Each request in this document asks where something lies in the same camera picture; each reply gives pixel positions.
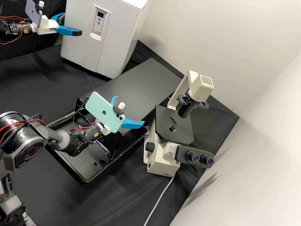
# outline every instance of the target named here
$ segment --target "white cable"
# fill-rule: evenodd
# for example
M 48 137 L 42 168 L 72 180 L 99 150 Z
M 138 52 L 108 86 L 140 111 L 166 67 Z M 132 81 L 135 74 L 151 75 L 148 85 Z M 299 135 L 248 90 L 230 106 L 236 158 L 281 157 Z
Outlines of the white cable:
M 150 218 L 151 218 L 153 212 L 155 211 L 157 205 L 159 204 L 159 202 L 160 202 L 162 196 L 164 195 L 164 193 L 166 192 L 166 190 L 168 189 L 168 187 L 169 187 L 170 184 L 172 183 L 174 177 L 175 177 L 175 174 L 172 176 L 172 178 L 171 178 L 170 182 L 168 183 L 168 185 L 166 186 L 166 188 L 164 188 L 163 192 L 161 193 L 160 197 L 158 198 L 158 201 L 156 202 L 156 204 L 155 204 L 154 208 L 152 209 L 151 213 L 148 215 L 148 218 L 146 219 L 146 221 L 145 221 L 145 223 L 144 223 L 143 226 L 146 226 L 146 225 L 147 225 L 147 223 L 148 223 L 148 221 L 150 220 Z

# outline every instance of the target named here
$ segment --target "control panel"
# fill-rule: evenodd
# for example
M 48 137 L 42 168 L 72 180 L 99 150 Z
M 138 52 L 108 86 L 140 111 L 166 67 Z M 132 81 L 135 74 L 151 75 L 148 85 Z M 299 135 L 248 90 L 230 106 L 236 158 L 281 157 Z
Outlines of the control panel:
M 93 27 L 93 33 L 97 35 L 101 35 L 101 30 L 103 28 L 103 21 L 105 17 L 105 12 L 101 11 L 100 9 L 97 9 L 95 21 L 94 21 L 94 27 Z

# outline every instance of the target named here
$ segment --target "white appliance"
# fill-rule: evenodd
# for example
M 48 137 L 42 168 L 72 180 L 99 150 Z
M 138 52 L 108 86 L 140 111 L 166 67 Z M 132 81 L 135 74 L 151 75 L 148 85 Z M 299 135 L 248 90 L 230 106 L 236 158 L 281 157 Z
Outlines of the white appliance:
M 109 78 L 119 76 L 136 46 L 148 0 L 67 0 L 61 56 Z

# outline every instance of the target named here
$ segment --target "microscope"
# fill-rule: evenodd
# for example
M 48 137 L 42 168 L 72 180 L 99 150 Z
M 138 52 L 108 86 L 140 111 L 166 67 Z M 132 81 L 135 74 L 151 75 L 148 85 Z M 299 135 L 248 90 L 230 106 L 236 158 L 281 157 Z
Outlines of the microscope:
M 147 172 L 173 177 L 180 163 L 210 168 L 214 155 L 189 147 L 194 141 L 190 113 L 197 107 L 208 109 L 212 79 L 188 71 L 170 98 L 167 107 L 156 106 L 156 116 L 144 141 L 143 161 Z

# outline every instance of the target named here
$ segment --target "white wall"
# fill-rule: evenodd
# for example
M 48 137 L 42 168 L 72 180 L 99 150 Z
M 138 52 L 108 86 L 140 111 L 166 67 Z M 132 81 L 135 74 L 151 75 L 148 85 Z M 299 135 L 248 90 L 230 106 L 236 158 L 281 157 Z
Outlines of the white wall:
M 243 113 L 171 226 L 301 225 L 301 54 Z
M 139 38 L 238 115 L 301 51 L 300 0 L 152 0 Z

